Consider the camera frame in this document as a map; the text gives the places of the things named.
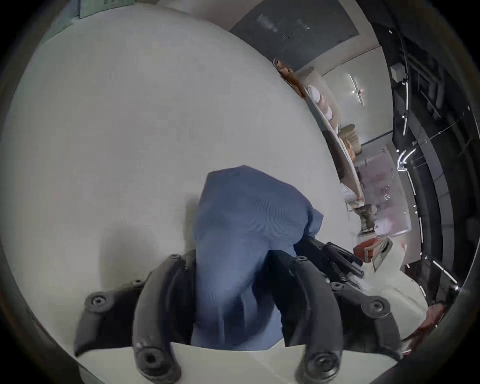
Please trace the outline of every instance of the blue cloth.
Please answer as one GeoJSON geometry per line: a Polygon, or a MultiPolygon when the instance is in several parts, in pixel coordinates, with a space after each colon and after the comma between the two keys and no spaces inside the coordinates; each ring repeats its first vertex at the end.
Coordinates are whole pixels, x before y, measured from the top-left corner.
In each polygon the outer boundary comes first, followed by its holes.
{"type": "Polygon", "coordinates": [[[280,313],[257,284],[269,250],[296,257],[323,215],[291,185],[242,166],[207,176],[193,226],[196,318],[192,345],[268,349],[282,338],[280,313]]]}

